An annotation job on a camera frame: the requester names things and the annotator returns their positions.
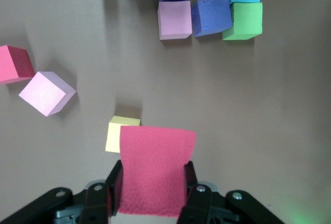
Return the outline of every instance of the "pink foam cube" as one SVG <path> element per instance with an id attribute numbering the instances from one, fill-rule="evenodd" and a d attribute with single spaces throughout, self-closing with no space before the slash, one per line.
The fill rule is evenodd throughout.
<path id="1" fill-rule="evenodd" d="M 189 130 L 122 126 L 119 212 L 178 218 L 187 201 L 184 165 L 193 154 L 195 138 Z"/>
<path id="2" fill-rule="evenodd" d="M 160 40 L 186 39 L 192 34 L 191 2 L 159 2 Z"/>
<path id="3" fill-rule="evenodd" d="M 35 75 L 25 49 L 0 47 L 0 84 L 30 79 Z"/>
<path id="4" fill-rule="evenodd" d="M 76 93 L 54 72 L 39 71 L 19 96 L 44 116 L 59 112 Z"/>

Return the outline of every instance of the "screw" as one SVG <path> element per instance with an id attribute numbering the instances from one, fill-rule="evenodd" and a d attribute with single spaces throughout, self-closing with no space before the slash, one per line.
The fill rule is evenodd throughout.
<path id="1" fill-rule="evenodd" d="M 242 194 L 240 194 L 239 192 L 233 193 L 232 197 L 236 200 L 241 200 L 243 198 Z"/>
<path id="2" fill-rule="evenodd" d="M 197 191 L 199 191 L 199 192 L 205 192 L 206 191 L 206 188 L 203 185 L 198 185 L 197 186 Z"/>
<path id="3" fill-rule="evenodd" d="M 61 191 L 59 191 L 58 193 L 56 193 L 55 194 L 55 196 L 56 197 L 62 197 L 62 196 L 64 196 L 66 193 L 63 191 L 63 190 L 61 190 Z"/>
<path id="4" fill-rule="evenodd" d="M 98 190 L 101 190 L 101 189 L 102 189 L 102 186 L 101 185 L 97 185 L 97 186 L 94 187 L 94 190 L 95 191 L 98 191 Z"/>

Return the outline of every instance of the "light purple foam cube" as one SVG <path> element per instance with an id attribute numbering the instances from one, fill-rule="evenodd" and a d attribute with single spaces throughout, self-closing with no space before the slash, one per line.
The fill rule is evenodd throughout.
<path id="1" fill-rule="evenodd" d="M 192 34 L 191 2 L 159 2 L 160 40 L 186 39 Z"/>
<path id="2" fill-rule="evenodd" d="M 44 116 L 59 112 L 76 90 L 51 71 L 39 71 L 19 96 Z"/>

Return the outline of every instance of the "gray table surface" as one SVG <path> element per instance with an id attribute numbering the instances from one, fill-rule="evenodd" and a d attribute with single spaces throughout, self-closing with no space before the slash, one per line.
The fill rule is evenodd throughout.
<path id="1" fill-rule="evenodd" d="M 161 42 L 157 0 L 0 0 L 0 45 L 26 48 L 35 71 L 78 92 L 44 117 L 18 96 L 28 81 L 0 85 L 0 219 L 106 178 L 116 113 L 196 131 L 198 179 L 221 194 L 246 190 L 285 223 L 331 223 L 331 0 L 261 1 L 255 39 Z"/>

